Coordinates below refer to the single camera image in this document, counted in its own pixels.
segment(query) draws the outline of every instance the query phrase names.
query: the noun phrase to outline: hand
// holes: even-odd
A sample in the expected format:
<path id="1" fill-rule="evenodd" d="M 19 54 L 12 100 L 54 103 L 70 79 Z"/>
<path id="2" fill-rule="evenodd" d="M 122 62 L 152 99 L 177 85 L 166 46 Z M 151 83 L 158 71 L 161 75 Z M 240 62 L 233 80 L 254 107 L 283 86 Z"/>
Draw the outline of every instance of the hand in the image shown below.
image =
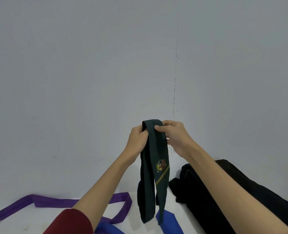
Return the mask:
<path id="1" fill-rule="evenodd" d="M 185 160 L 189 159 L 191 148 L 201 149 L 201 147 L 193 141 L 187 133 L 183 123 L 165 120 L 162 124 L 163 126 L 156 125 L 155 130 L 165 132 L 166 137 L 169 138 L 168 144 L 171 145 L 174 151 Z"/>
<path id="2" fill-rule="evenodd" d="M 142 132 L 142 125 L 133 127 L 129 135 L 126 148 L 121 156 L 126 159 L 129 165 L 134 163 L 140 152 L 144 149 L 148 138 L 148 131 Z"/>

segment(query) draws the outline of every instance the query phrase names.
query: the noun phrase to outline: white surface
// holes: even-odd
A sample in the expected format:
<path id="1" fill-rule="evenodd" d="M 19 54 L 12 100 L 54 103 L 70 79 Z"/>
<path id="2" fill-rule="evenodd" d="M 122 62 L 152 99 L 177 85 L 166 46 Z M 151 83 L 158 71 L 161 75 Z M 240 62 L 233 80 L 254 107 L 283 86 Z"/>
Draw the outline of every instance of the white surface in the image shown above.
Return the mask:
<path id="1" fill-rule="evenodd" d="M 115 226 L 125 234 L 163 234 L 161 228 L 158 226 L 156 218 L 153 218 L 146 224 L 142 223 L 137 205 L 136 192 L 130 192 L 130 196 L 132 199 L 131 209 L 126 219 L 122 223 L 115 224 Z M 109 204 L 104 216 L 113 218 L 119 212 L 122 206 L 123 202 Z M 11 230 L 11 234 L 41 234 L 62 210 L 63 209 L 58 208 L 35 208 L 33 204 L 29 205 L 28 207 L 1 221 L 0 233 L 8 233 L 8 230 Z M 185 205 L 175 202 L 175 196 L 171 193 L 170 189 L 168 189 L 165 210 L 174 213 L 184 233 L 205 234 L 188 208 Z"/>
<path id="2" fill-rule="evenodd" d="M 82 196 L 153 118 L 288 200 L 288 0 L 0 0 L 0 205 Z"/>

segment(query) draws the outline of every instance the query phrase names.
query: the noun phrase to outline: maroon shirt sleeve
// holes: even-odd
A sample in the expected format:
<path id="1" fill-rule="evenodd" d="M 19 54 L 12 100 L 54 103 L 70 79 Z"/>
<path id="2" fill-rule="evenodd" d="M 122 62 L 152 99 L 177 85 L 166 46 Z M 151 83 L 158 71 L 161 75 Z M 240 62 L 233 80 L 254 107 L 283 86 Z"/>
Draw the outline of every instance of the maroon shirt sleeve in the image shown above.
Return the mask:
<path id="1" fill-rule="evenodd" d="M 43 234 L 93 234 L 90 220 L 77 209 L 65 209 Z"/>

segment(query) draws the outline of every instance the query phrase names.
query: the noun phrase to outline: purple strap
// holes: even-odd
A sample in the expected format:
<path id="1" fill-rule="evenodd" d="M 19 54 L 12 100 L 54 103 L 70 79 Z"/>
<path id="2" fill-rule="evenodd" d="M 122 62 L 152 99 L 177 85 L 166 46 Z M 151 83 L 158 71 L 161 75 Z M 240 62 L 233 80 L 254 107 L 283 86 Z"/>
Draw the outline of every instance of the purple strap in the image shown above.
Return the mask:
<path id="1" fill-rule="evenodd" d="M 101 222 L 106 222 L 110 224 L 121 223 L 126 218 L 126 215 L 128 214 L 131 208 L 132 199 L 130 197 L 130 194 L 127 192 L 117 193 L 114 194 L 111 200 L 109 201 L 110 204 L 123 201 L 125 201 L 125 203 L 122 209 L 113 219 L 102 217 L 100 223 Z M 0 221 L 6 219 L 7 217 L 11 216 L 12 214 L 16 213 L 17 211 L 25 208 L 26 206 L 32 203 L 34 203 L 34 206 L 38 208 L 72 208 L 77 202 L 78 199 L 56 199 L 41 195 L 27 195 L 19 199 L 18 201 L 14 202 L 13 204 L 9 205 L 8 207 L 2 209 L 0 211 Z"/>

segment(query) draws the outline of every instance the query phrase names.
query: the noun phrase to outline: dark green necktie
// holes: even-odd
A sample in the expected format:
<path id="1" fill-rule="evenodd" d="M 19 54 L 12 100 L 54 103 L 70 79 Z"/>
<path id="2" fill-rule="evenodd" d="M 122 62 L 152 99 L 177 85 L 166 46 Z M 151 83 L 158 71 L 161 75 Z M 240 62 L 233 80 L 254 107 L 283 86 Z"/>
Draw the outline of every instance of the dark green necktie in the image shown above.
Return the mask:
<path id="1" fill-rule="evenodd" d="M 143 131 L 148 130 L 148 139 L 141 152 L 141 180 L 137 188 L 137 204 L 143 223 L 154 217 L 156 205 L 159 205 L 158 224 L 161 224 L 169 185 L 170 164 L 167 138 L 165 133 L 154 129 L 155 125 L 162 126 L 162 122 L 156 119 L 142 122 Z M 154 184 L 157 190 L 156 199 Z"/>

